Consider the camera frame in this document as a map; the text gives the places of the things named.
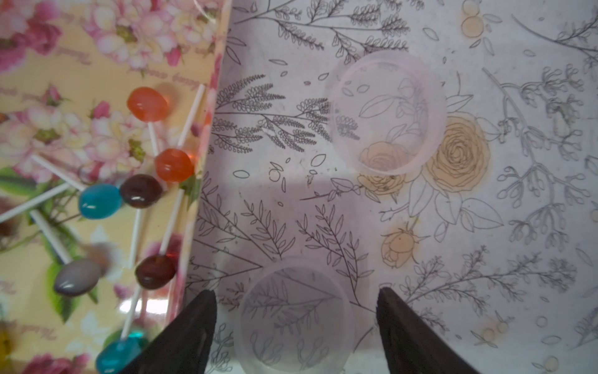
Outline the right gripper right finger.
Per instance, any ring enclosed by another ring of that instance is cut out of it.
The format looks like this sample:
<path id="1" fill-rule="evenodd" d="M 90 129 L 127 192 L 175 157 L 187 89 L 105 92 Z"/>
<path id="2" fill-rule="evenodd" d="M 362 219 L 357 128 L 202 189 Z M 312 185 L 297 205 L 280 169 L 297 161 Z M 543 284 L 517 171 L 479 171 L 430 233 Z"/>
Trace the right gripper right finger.
<path id="1" fill-rule="evenodd" d="M 376 319 L 391 373 L 476 373 L 392 288 L 378 293 Z"/>

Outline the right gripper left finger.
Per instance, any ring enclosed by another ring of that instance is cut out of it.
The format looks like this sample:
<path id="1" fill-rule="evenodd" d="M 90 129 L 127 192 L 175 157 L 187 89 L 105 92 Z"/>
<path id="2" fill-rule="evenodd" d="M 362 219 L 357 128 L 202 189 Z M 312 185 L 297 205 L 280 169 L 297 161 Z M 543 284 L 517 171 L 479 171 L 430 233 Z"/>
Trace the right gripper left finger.
<path id="1" fill-rule="evenodd" d="M 198 374 L 206 370 L 215 334 L 214 291 L 201 291 L 121 372 Z"/>

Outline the translucent jar lid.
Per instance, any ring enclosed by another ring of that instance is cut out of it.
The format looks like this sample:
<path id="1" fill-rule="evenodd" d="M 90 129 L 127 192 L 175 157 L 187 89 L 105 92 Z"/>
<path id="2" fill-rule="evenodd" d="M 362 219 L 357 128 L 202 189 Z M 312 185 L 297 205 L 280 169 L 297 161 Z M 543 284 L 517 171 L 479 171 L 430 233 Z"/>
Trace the translucent jar lid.
<path id="1" fill-rule="evenodd" d="M 333 147 L 363 175 L 406 175 L 435 154 L 447 103 L 439 78 L 405 51 L 377 51 L 339 65 L 328 83 Z"/>
<path id="2" fill-rule="evenodd" d="M 291 257 L 251 281 L 233 337 L 246 373 L 340 373 L 354 342 L 354 314 L 327 269 Z"/>

